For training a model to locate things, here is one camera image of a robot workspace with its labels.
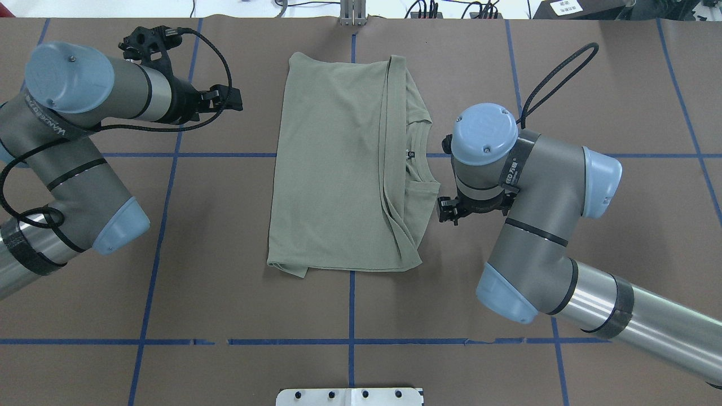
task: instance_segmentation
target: metal bracket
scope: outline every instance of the metal bracket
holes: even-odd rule
[[[420,388],[284,389],[276,406],[423,406]]]
[[[366,25],[366,0],[340,0],[341,25]]]

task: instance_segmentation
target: label sticker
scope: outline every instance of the label sticker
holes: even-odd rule
[[[557,15],[574,14],[582,11],[582,6],[579,5],[577,0],[562,0],[549,3]]]

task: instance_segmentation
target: blue joint cap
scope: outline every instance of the blue joint cap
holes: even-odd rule
[[[622,164],[613,157],[584,149],[586,187],[584,190],[584,211],[582,216],[600,218],[617,193],[622,180]]]
[[[463,164],[487,165],[505,157],[518,137],[516,119],[507,108],[494,103],[476,104],[456,118],[451,151]]]
[[[6,105],[6,104],[7,104],[7,102],[0,104],[0,108],[2,108],[2,106]],[[3,145],[2,142],[0,142],[0,160],[5,163],[10,163],[10,161],[12,161],[13,159],[15,159],[15,157],[12,156],[12,154],[10,152],[8,152],[7,148],[5,148],[5,145]],[[27,163],[24,163],[24,162],[21,162],[15,166],[17,168],[29,168],[30,167],[30,166],[28,166]]]
[[[58,41],[39,45],[25,65],[30,94],[61,113],[85,113],[108,98],[116,73],[108,57],[89,46]]]
[[[102,255],[108,255],[138,238],[149,228],[148,216],[145,215],[136,198],[131,197],[110,218],[92,247]]]
[[[477,298],[501,316],[529,324],[539,313],[526,298],[487,262],[477,286]]]

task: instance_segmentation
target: blue tape grid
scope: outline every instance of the blue tape grid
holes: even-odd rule
[[[511,24],[509,23],[509,20],[505,20],[504,23],[506,24],[506,40],[509,45],[509,60],[511,62],[511,73],[514,79],[514,91],[516,92],[516,102],[517,107],[519,109],[519,116],[521,116],[521,90],[519,89],[519,80],[516,74],[516,60],[514,58],[514,43],[511,36]],[[551,318],[552,323],[552,333],[554,334],[554,338],[559,338],[559,331],[557,330],[557,320],[552,317]],[[569,406],[569,393],[567,392],[567,377],[564,374],[564,360],[562,358],[562,346],[560,343],[554,341],[554,350],[557,354],[557,369],[559,371],[559,382],[562,390],[562,401],[564,403],[564,406]]]
[[[196,31],[199,33],[203,30],[203,19],[198,20]],[[193,82],[193,70],[196,68],[196,57],[198,56],[199,38],[193,45],[193,58],[191,58],[191,67],[188,70],[188,81]],[[173,164],[170,166],[170,176],[168,179],[168,190],[165,192],[165,203],[163,204],[163,215],[160,221],[160,232],[158,233],[158,242],[155,246],[155,258],[153,259],[153,270],[150,275],[150,284],[148,287],[148,297],[145,303],[145,312],[143,314],[143,325],[140,331],[140,342],[138,343],[138,353],[136,354],[136,363],[133,370],[133,380],[131,382],[131,390],[128,396],[128,406],[135,403],[135,394],[138,388],[138,378],[140,376],[140,368],[143,362],[143,351],[146,345],[146,335],[148,333],[148,321],[150,319],[150,309],[153,304],[153,293],[155,292],[155,281],[158,276],[158,267],[160,265],[160,249],[165,237],[165,226],[168,222],[168,205],[170,203],[170,195],[173,191],[173,183],[175,181],[175,169],[178,167],[178,153],[181,151],[181,142],[183,141],[183,130],[178,132],[175,138],[175,151],[173,156]]]
[[[356,35],[351,35],[351,63],[356,63]],[[349,388],[356,387],[356,271],[349,271]]]
[[[684,104],[684,98],[682,97],[682,91],[679,89],[679,83],[677,83],[677,76],[674,73],[674,67],[672,66],[672,61],[669,58],[669,51],[667,50],[667,42],[664,39],[664,30],[662,30],[662,20],[659,18],[657,19],[657,31],[659,31],[659,40],[662,42],[662,51],[664,52],[664,59],[667,62],[667,69],[669,69],[669,76],[672,79],[672,84],[674,85],[674,91],[677,93],[677,99],[679,100],[679,107],[682,108],[682,115],[684,115],[684,122],[687,123],[687,129],[690,131],[690,137],[692,138],[692,143],[695,146],[695,152],[697,153],[697,159],[700,161],[700,167],[702,168],[702,174],[705,177],[705,183],[707,184],[707,190],[710,192],[710,197],[712,199],[712,205],[715,207],[715,212],[717,213],[717,220],[720,223],[720,226],[722,226],[722,211],[720,211],[720,205],[719,201],[717,200],[717,194],[715,193],[715,189],[712,187],[712,181],[710,180],[710,174],[707,172],[707,165],[705,165],[705,160],[702,154],[702,151],[700,150],[700,143],[697,141],[697,135],[695,135],[695,129],[692,127],[692,122],[690,121],[690,115],[687,113],[687,105]]]
[[[38,45],[40,45],[48,32],[48,26],[50,25],[51,19],[46,19],[43,29],[38,39]],[[198,22],[197,30],[201,32],[203,25],[203,19]],[[513,75],[514,90],[516,94],[517,108],[521,113],[521,91],[518,83],[518,75],[516,69],[516,60],[514,57],[513,41],[511,34],[511,27],[508,20],[505,21],[506,35],[509,49],[509,59],[511,65],[511,71]],[[702,168],[705,183],[710,192],[710,198],[712,199],[713,206],[715,208],[718,220],[722,225],[722,212],[718,203],[718,199],[710,181],[710,176],[705,165],[704,159],[718,159],[722,158],[722,154],[704,154],[701,152],[699,142],[697,140],[692,122],[690,121],[689,114],[687,112],[687,106],[682,97],[682,92],[679,89],[679,83],[677,82],[677,76],[674,72],[671,59],[669,57],[669,51],[667,49],[664,31],[661,26],[661,21],[657,19],[657,28],[659,38],[661,41],[662,50],[664,52],[664,58],[669,69],[669,74],[674,85],[677,98],[679,100],[680,108],[684,116],[685,123],[690,132],[692,143],[695,147],[694,154],[634,154],[634,153],[608,153],[609,156],[617,158],[682,158],[682,159],[697,159]],[[356,41],[357,34],[353,34],[351,37],[351,62],[356,62]],[[191,67],[188,73],[188,80],[192,81],[193,71],[195,69],[197,51],[198,51],[199,40],[196,38],[196,42],[193,47],[193,58],[191,60]],[[21,90],[25,87],[25,82],[21,86]],[[139,379],[139,374],[142,366],[143,350],[146,345],[214,345],[214,342],[210,342],[202,339],[148,339],[147,328],[148,321],[150,318],[150,310],[152,306],[153,293],[155,291],[155,281],[157,278],[158,267],[160,265],[160,249],[163,238],[165,236],[165,226],[168,219],[168,205],[170,203],[170,196],[173,189],[173,183],[175,180],[175,170],[178,164],[178,158],[191,158],[191,157],[276,157],[273,152],[180,152],[181,142],[183,140],[183,132],[179,131],[176,136],[175,150],[174,152],[109,152],[103,154],[106,157],[171,157],[173,164],[171,165],[170,176],[168,179],[168,189],[166,191],[165,203],[163,207],[163,214],[160,226],[160,232],[158,235],[155,259],[153,263],[151,278],[148,288],[148,296],[146,301],[146,307],[143,316],[143,324],[139,339],[12,339],[5,338],[0,339],[0,345],[133,345],[138,347],[136,354],[136,364],[133,373],[133,379],[131,382],[131,391],[129,394],[129,405],[133,405],[135,400],[135,394]],[[437,158],[443,157],[448,158],[449,155],[443,153],[428,153],[428,157]],[[569,396],[567,393],[566,376],[564,372],[564,361],[562,358],[562,344],[604,344],[610,343],[610,341],[600,340],[595,337],[560,337],[556,318],[551,318],[552,334],[553,337],[511,337],[511,338],[499,338],[493,342],[475,341],[465,338],[427,338],[427,339],[359,339],[355,337],[355,272],[349,273],[349,338],[347,339],[259,339],[259,340],[247,340],[247,339],[230,339],[227,341],[228,345],[347,345],[349,348],[349,387],[355,386],[355,346],[356,345],[506,345],[506,344],[530,344],[530,345],[554,345],[556,358],[557,358],[557,369],[560,378],[560,388],[562,391],[562,401],[564,406],[568,406]]]

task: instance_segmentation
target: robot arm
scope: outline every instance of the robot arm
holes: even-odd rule
[[[439,199],[440,220],[508,213],[477,288],[484,305],[520,323],[556,315],[722,384],[722,322],[566,256],[579,218],[600,217],[612,200],[617,160],[518,130],[491,103],[464,111],[443,146],[458,197]]]
[[[101,120],[184,124],[199,113],[243,109],[230,85],[199,92],[173,76],[167,49],[180,45],[186,30],[138,27],[119,48],[140,64],[68,43],[35,49],[27,89],[0,107],[0,158],[10,163],[2,179],[14,165],[30,167],[55,200],[11,210],[0,228],[0,299],[87,249],[110,254],[148,230],[143,209],[88,138],[104,129]],[[154,53],[161,57],[152,60]]]

